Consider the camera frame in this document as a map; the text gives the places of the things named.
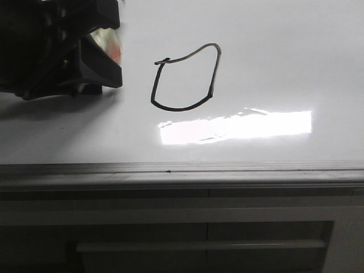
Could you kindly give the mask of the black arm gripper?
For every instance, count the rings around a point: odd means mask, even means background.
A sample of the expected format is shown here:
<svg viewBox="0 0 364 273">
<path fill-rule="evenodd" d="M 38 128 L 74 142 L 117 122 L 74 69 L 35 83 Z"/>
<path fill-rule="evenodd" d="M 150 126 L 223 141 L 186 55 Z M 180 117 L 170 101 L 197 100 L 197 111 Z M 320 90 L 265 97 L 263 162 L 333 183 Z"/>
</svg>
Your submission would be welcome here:
<svg viewBox="0 0 364 273">
<path fill-rule="evenodd" d="M 121 87 L 121 66 L 90 35 L 120 26 L 118 1 L 1 1 L 1 92 L 34 100 Z"/>
</svg>

